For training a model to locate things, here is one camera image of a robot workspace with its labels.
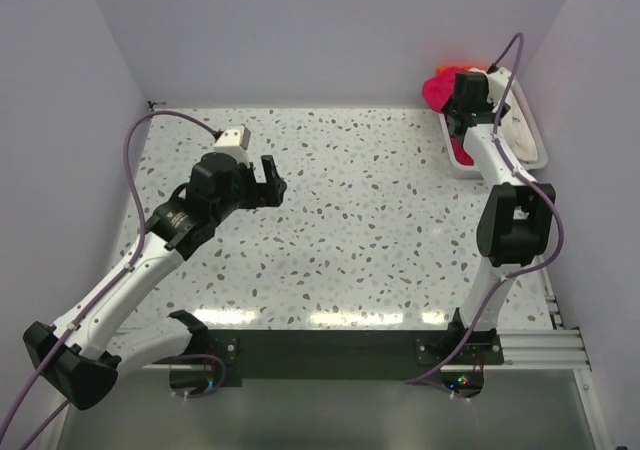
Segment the white t shirt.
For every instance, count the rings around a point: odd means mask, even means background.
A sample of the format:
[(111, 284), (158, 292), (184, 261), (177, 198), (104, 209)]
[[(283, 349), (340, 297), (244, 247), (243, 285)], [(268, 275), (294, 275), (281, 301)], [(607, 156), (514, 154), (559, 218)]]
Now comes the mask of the white t shirt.
[(502, 117), (500, 127), (509, 148), (519, 161), (535, 163), (539, 152), (526, 117), (512, 90), (506, 97), (504, 107), (509, 107), (509, 110)]

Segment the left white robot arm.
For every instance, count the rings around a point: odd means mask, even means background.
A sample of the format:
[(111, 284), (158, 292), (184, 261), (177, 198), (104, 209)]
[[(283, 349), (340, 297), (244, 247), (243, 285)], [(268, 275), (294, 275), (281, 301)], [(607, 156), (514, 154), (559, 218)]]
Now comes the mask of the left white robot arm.
[(106, 347), (121, 324), (166, 276), (211, 240), (236, 210), (279, 207), (286, 182), (272, 156), (265, 179), (221, 152), (204, 155), (148, 218), (136, 247), (74, 308), (52, 324), (32, 323), (23, 341), (38, 373), (74, 407), (87, 410), (111, 391), (123, 359)]

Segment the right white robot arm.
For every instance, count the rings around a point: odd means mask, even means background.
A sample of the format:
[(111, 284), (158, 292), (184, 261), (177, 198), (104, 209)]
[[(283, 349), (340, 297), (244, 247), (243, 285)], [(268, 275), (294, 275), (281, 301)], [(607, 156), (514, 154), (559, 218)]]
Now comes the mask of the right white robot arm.
[(445, 115), (451, 135), (472, 157), (489, 187), (476, 229), (480, 266), (469, 295), (456, 309), (442, 341), (447, 363), (469, 362), (494, 346), (497, 323), (516, 278), (530, 271), (545, 252), (555, 189), (539, 185), (518, 161), (501, 131), (511, 120), (506, 98), (493, 102), (494, 71), (466, 70), (455, 75)]

